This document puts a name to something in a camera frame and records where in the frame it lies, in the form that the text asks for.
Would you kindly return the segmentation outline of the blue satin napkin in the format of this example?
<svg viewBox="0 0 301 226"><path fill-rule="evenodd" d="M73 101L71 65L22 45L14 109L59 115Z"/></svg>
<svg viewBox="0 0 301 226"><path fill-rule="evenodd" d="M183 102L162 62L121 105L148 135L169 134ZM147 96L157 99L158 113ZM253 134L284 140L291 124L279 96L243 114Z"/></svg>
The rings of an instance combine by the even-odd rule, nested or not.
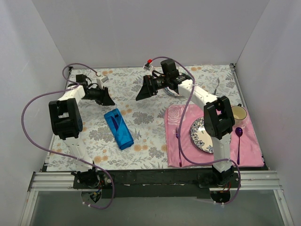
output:
<svg viewBox="0 0 301 226"><path fill-rule="evenodd" d="M116 109L119 114L119 116L117 118L114 117L113 110L106 113L104 115L104 118L117 142L119 149L124 150L124 149L130 147L131 145L133 145L134 140L133 140L133 137L132 137L124 119L123 119L122 114L120 113L118 108L116 108ZM114 128L111 117L114 117L116 122L119 125L119 128L117 131Z"/></svg>

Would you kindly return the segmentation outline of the blue fork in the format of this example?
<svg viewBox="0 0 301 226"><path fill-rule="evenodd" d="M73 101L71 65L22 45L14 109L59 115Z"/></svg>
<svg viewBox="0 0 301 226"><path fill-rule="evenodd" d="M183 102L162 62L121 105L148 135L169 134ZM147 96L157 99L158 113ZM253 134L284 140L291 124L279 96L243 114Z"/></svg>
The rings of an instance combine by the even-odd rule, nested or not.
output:
<svg viewBox="0 0 301 226"><path fill-rule="evenodd" d="M117 117L119 116L119 114L118 114L118 112L117 112L117 109L114 109L114 110L113 110L113 114L114 114L114 117L115 117L115 118L117 118Z"/></svg>

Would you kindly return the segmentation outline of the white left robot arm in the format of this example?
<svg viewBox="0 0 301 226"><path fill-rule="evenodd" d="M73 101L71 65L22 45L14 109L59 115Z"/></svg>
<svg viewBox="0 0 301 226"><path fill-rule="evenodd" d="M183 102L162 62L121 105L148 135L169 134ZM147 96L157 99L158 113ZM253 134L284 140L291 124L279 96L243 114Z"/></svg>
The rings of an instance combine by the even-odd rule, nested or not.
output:
<svg viewBox="0 0 301 226"><path fill-rule="evenodd" d="M89 188L96 188L100 184L97 169L90 164L94 162L84 148L81 132L83 121L79 112L80 100L92 100L102 106L113 106L114 101L109 95L108 88L103 85L108 78L97 78L95 83L84 74L76 75L76 82L68 86L68 91L56 101L48 104L53 133L67 145L72 156L75 157L76 172L72 173L77 180Z"/></svg>

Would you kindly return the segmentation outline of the purple knife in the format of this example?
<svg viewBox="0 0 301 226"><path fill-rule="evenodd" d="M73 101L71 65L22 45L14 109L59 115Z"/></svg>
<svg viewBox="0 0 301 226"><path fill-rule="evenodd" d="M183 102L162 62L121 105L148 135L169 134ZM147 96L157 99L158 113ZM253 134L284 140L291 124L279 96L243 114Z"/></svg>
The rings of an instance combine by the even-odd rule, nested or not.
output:
<svg viewBox="0 0 301 226"><path fill-rule="evenodd" d="M116 122L116 120L115 120L115 118L114 118L114 117L111 117L111 120L112 120L112 123L113 123L113 125L114 125L114 128L115 128L115 130L117 131L117 130L118 130L118 128L119 128L119 125L118 125L118 123Z"/></svg>

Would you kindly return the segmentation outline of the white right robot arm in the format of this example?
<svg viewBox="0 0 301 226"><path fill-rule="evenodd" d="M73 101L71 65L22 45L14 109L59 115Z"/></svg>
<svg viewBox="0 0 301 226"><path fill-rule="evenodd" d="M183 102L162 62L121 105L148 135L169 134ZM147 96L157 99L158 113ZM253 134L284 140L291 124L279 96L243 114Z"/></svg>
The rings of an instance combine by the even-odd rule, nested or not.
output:
<svg viewBox="0 0 301 226"><path fill-rule="evenodd" d="M230 100L226 96L212 95L197 86L195 78L188 70L179 73L176 68L178 61L163 56L160 64L162 75L145 75L136 100L155 96L159 89L168 87L202 109L205 131L213 143L214 160L208 163L212 166L213 183L218 187L226 186L234 174L230 159L230 138L235 120Z"/></svg>

